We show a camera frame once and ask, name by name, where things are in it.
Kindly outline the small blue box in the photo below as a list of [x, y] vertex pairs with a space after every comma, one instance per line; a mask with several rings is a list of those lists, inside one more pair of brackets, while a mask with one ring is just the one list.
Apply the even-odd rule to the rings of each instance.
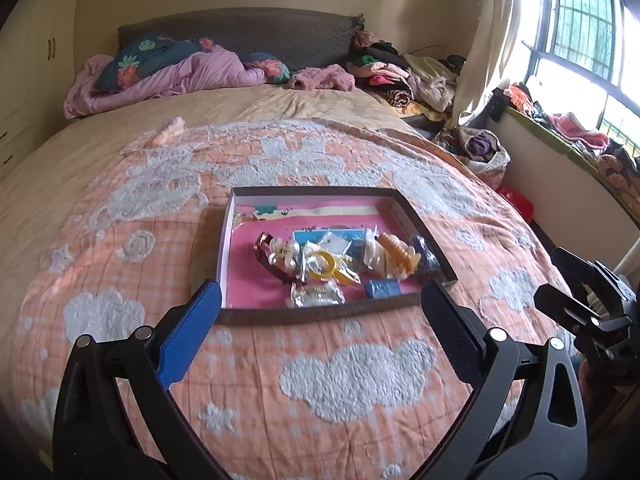
[[366, 296], [372, 300], [382, 300], [402, 295], [399, 282], [392, 278], [366, 281], [363, 288]]

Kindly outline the window with grille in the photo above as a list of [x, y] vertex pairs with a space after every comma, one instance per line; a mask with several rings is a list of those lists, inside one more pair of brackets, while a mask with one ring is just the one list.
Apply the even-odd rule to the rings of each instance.
[[639, 151], [639, 20], [623, 0], [521, 0], [532, 100]]

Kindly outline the cream wardrobe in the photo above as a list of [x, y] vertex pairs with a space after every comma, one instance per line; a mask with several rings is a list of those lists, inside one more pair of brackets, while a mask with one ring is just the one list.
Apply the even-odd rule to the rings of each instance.
[[17, 0], [1, 29], [1, 175], [66, 125], [77, 0]]

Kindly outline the cream floral hair claw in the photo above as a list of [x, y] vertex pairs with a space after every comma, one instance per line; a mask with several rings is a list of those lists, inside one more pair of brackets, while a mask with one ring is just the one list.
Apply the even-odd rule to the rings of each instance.
[[367, 232], [364, 238], [362, 262], [364, 266], [380, 278], [405, 281], [409, 277], [409, 273], [401, 269], [372, 232]]

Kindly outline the red plastic object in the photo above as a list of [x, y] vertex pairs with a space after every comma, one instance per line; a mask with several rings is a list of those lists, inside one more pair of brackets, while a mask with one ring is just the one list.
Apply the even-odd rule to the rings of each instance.
[[502, 196], [527, 223], [533, 221], [534, 205], [525, 196], [504, 185], [497, 188], [497, 193]]

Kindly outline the bag with yellow rings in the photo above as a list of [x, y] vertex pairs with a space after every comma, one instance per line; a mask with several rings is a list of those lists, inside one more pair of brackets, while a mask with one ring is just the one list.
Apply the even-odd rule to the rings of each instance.
[[303, 277], [311, 281], [336, 281], [338, 284], [355, 286], [361, 283], [352, 258], [332, 254], [316, 244], [307, 243], [302, 252]]

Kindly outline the peach spiral hair clip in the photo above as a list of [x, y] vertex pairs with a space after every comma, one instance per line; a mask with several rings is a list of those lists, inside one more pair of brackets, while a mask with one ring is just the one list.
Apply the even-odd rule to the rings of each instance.
[[378, 244], [386, 251], [387, 257], [397, 271], [407, 275], [416, 272], [421, 261], [421, 255], [416, 248], [390, 233], [378, 234]]

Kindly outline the clear bag with silver jewelry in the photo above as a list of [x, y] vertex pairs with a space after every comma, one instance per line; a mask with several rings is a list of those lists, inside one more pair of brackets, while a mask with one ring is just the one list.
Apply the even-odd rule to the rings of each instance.
[[288, 308], [311, 308], [344, 304], [344, 292], [336, 281], [316, 284], [293, 284], [290, 296], [285, 300]]

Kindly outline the basket of clothes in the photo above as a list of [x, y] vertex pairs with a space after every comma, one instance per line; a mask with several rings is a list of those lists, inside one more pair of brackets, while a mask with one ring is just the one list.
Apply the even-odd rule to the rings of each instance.
[[511, 161], [498, 136], [487, 129], [458, 127], [442, 129], [433, 141], [454, 155], [485, 184], [498, 190]]

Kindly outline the pink crumpled blanket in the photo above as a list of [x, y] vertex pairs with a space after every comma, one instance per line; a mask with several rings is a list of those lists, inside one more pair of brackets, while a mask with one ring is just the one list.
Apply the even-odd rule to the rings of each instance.
[[250, 88], [267, 83], [267, 76], [261, 68], [246, 68], [234, 52], [215, 44], [210, 52], [196, 52], [121, 92], [99, 92], [94, 85], [112, 61], [112, 56], [97, 54], [81, 66], [62, 104], [66, 119], [109, 112], [165, 96], [222, 88]]

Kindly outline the pink sheet in tray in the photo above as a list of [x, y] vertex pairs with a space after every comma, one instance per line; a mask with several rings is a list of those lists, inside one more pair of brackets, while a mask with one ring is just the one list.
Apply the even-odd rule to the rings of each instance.
[[280, 309], [290, 288], [256, 259], [254, 244], [266, 232], [292, 240], [298, 231], [371, 229], [405, 242], [416, 224], [388, 196], [232, 196], [222, 225], [217, 282], [229, 309]]

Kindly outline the pink fuzzy garment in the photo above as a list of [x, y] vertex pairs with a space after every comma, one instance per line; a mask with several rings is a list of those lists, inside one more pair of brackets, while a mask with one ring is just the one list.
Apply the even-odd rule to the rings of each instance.
[[293, 90], [336, 90], [355, 89], [355, 77], [342, 66], [332, 64], [326, 67], [307, 67], [296, 72], [286, 86]]

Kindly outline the dark beaded bag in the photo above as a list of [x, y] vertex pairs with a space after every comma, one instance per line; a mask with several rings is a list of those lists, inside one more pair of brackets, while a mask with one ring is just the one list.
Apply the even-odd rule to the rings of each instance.
[[414, 276], [421, 282], [428, 280], [441, 281], [444, 274], [442, 274], [442, 267], [435, 256], [431, 247], [428, 246], [427, 241], [423, 236], [415, 235], [410, 238], [411, 247], [421, 257]]

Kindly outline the cream curtain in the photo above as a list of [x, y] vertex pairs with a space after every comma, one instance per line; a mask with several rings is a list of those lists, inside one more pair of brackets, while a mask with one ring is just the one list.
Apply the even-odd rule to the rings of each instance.
[[521, 14], [521, 0], [482, 0], [472, 47], [457, 80], [449, 129], [464, 126], [480, 114], [489, 93], [503, 80]]

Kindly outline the dark floral pillow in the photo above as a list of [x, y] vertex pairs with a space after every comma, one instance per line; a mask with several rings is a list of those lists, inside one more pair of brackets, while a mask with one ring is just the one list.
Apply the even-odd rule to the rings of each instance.
[[[119, 93], [146, 77], [200, 53], [229, 54], [229, 51], [209, 37], [177, 40], [150, 32], [127, 44], [104, 67], [94, 84], [94, 90], [99, 93]], [[258, 51], [236, 58], [244, 70], [262, 70], [268, 84], [285, 84], [291, 78], [288, 66], [270, 53]]]

